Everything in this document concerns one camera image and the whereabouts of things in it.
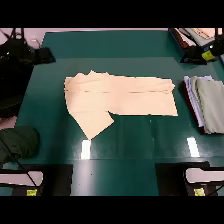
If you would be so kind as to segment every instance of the black bag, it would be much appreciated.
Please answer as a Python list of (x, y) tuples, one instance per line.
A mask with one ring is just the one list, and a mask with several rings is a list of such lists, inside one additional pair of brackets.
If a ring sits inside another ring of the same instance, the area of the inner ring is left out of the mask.
[(13, 28), (8, 40), (0, 45), (0, 117), (17, 116), (33, 70), (32, 49)]

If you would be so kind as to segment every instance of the yellow label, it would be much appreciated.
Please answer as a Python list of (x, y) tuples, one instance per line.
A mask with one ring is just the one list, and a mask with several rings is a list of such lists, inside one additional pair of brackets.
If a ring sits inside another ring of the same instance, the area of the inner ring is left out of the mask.
[(214, 59), (215, 57), (212, 55), (211, 51), (206, 51), (205, 53), (202, 54), (202, 57), (206, 60), (206, 61), (210, 61), (212, 59)]
[(37, 189), (27, 190), (27, 196), (37, 196)]
[(203, 188), (194, 189), (195, 196), (205, 196), (205, 192)]

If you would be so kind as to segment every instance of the yellow object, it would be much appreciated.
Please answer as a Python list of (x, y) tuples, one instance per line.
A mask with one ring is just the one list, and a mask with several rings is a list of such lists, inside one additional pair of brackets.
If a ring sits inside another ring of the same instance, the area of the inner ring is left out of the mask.
[(211, 51), (206, 51), (205, 53), (202, 54), (202, 57), (206, 60), (206, 61), (210, 61), (212, 59), (215, 58), (215, 56), (212, 55)]
[(27, 196), (37, 196), (37, 189), (27, 190)]
[(203, 188), (194, 189), (195, 196), (205, 196), (205, 192)]

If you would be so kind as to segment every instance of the white wall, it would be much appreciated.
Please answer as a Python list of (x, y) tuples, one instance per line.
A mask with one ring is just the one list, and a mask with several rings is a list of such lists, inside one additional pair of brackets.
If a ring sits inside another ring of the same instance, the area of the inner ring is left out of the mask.
[[(10, 34), (12, 28), (1, 28), (5, 33)], [(37, 39), (40, 43), (46, 32), (63, 32), (63, 31), (91, 31), (91, 30), (167, 30), (168, 28), (25, 28), (25, 38), (28, 44), (34, 48), (38, 44), (32, 39)], [(6, 37), (0, 33), (0, 44), (6, 41)]]

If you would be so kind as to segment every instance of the table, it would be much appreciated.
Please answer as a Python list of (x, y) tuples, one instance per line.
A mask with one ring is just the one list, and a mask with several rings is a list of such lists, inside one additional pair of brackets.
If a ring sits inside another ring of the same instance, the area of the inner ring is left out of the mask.
[[(36, 128), (41, 143), (38, 155), (22, 163), (72, 163), (71, 195), (158, 195), (155, 163), (207, 160), (224, 166), (224, 136), (199, 133), (180, 87), (184, 75), (224, 81), (219, 61), (180, 64), (178, 46), (166, 31), (46, 33), (43, 47), (50, 47), (56, 63), (35, 66), (30, 79), (16, 126)], [(91, 141), (91, 159), (81, 160), (86, 137), (67, 111), (64, 79), (90, 70), (171, 78), (178, 117), (112, 115), (115, 122)], [(200, 158), (192, 157), (189, 137), (196, 139)]]

